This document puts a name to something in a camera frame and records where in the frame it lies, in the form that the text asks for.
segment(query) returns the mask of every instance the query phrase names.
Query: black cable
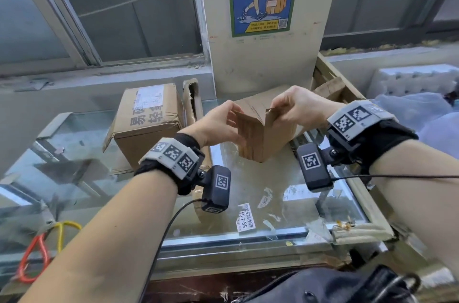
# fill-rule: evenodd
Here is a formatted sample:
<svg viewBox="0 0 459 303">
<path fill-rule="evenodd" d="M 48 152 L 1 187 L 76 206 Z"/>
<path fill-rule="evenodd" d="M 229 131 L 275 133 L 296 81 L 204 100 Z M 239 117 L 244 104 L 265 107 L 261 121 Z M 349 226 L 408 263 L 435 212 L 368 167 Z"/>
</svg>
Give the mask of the black cable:
<svg viewBox="0 0 459 303">
<path fill-rule="evenodd" d="M 156 255 L 155 255 L 155 258 L 153 259 L 153 262 L 152 262 L 152 266 L 150 267 L 150 271 L 148 272 L 148 275 L 146 277 L 146 280 L 145 280 L 145 284 L 144 284 L 144 287 L 142 289 L 142 293 L 140 295 L 140 298 L 138 300 L 138 302 L 142 302 L 143 300 L 143 297 L 145 295 L 145 292 L 146 292 L 146 289 L 148 287 L 148 283 L 150 282 L 150 278 L 153 274 L 153 270 L 155 269 L 155 265 L 156 265 L 156 261 L 158 260 L 158 256 L 159 256 L 159 252 L 161 250 L 161 246 L 163 245 L 163 242 L 164 242 L 164 239 L 166 238 L 166 235 L 168 234 L 169 232 L 169 229 L 171 228 L 171 225 L 172 223 L 175 221 L 175 219 L 177 218 L 178 214 L 183 210 L 185 209 L 188 205 L 194 203 L 194 202 L 204 202 L 205 200 L 204 199 L 194 199 L 190 202 L 187 202 L 185 203 L 176 213 L 175 215 L 172 217 L 172 219 L 169 221 L 169 224 L 168 226 L 166 227 L 166 230 L 164 231 L 164 235 L 163 235 L 163 238 L 161 239 L 161 242 L 159 243 L 159 246 L 158 246 L 158 250 L 156 251 Z"/>
<path fill-rule="evenodd" d="M 353 179 L 354 177 L 393 177 L 397 179 L 459 179 L 459 175 L 386 175 L 386 174 L 375 174 L 375 175 L 353 175 L 334 177 L 331 179 L 332 182 L 342 179 Z"/>
</svg>

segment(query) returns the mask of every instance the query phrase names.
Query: forearm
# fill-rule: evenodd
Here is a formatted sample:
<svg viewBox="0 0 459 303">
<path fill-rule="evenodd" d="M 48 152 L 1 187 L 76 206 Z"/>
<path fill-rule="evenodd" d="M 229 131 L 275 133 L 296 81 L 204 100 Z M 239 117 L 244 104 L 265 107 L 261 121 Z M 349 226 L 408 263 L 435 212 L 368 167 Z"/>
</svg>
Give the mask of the forearm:
<svg viewBox="0 0 459 303">
<path fill-rule="evenodd" d="M 163 172 L 133 178 L 55 258 L 21 303 L 134 302 L 176 198 L 177 187 Z"/>
<path fill-rule="evenodd" d="M 371 166 L 373 174 L 457 175 L 459 161 L 415 140 L 404 141 Z M 458 179 L 378 178 L 396 214 L 459 277 Z"/>
</svg>

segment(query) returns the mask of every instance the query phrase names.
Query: cable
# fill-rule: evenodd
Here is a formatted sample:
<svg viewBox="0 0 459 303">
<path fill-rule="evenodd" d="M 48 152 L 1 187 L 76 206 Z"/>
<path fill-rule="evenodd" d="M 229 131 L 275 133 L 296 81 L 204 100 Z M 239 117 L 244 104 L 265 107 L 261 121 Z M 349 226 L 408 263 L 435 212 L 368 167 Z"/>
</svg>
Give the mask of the cable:
<svg viewBox="0 0 459 303">
<path fill-rule="evenodd" d="M 386 174 L 375 174 L 375 175 L 353 175 L 334 177 L 331 179 L 332 182 L 342 179 L 353 179 L 354 177 L 393 177 L 397 179 L 459 179 L 459 175 L 386 175 Z"/>
<path fill-rule="evenodd" d="M 169 229 L 171 228 L 171 225 L 173 224 L 173 222 L 175 221 L 175 219 L 177 218 L 178 214 L 183 210 L 185 209 L 188 205 L 194 203 L 194 202 L 204 202 L 205 200 L 204 199 L 194 199 L 190 202 L 187 202 L 185 203 L 176 213 L 175 215 L 172 217 L 172 219 L 169 221 L 169 224 L 168 226 L 166 227 L 166 230 L 164 231 L 164 235 L 163 235 L 163 238 L 161 239 L 161 242 L 159 243 L 159 246 L 158 246 L 158 250 L 156 251 L 156 255 L 155 255 L 155 258 L 153 259 L 153 262 L 152 262 L 152 266 L 150 267 L 150 271 L 148 272 L 148 275 L 146 277 L 146 280 L 145 280 L 145 284 L 144 284 L 144 287 L 142 289 L 142 293 L 140 295 L 140 298 L 138 300 L 139 303 L 142 302 L 143 300 L 143 297 L 145 295 L 145 292 L 146 292 L 146 289 L 148 287 L 148 283 L 150 282 L 150 277 L 152 276 L 153 274 L 153 270 L 155 269 L 155 265 L 156 265 L 156 261 L 158 260 L 158 256 L 159 256 L 159 252 L 161 250 L 161 246 L 163 245 L 163 242 L 164 242 L 164 239 L 166 238 L 166 235 L 168 234 L 169 232 Z"/>
<path fill-rule="evenodd" d="M 79 17 L 79 18 L 82 18 L 82 17 L 84 17 L 84 16 L 90 16 L 90 15 L 92 15 L 92 14 L 104 12 L 104 11 L 107 11 L 107 10 L 110 10 L 110 9 L 113 9 L 113 8 L 117 8 L 117 7 L 119 7 L 119 6 L 123 6 L 123 5 L 127 5 L 127 4 L 129 4 L 129 3 L 136 2 L 136 1 L 140 1 L 140 0 L 129 0 L 129 1 L 121 2 L 121 3 L 118 3 L 118 4 L 113 5 L 113 6 L 108 6 L 108 7 L 101 8 L 101 9 L 98 9 L 98 10 L 95 10 L 95 11 L 92 11 L 92 12 L 87 12 L 87 13 L 80 14 L 80 15 L 78 15 L 78 17 Z"/>
</svg>

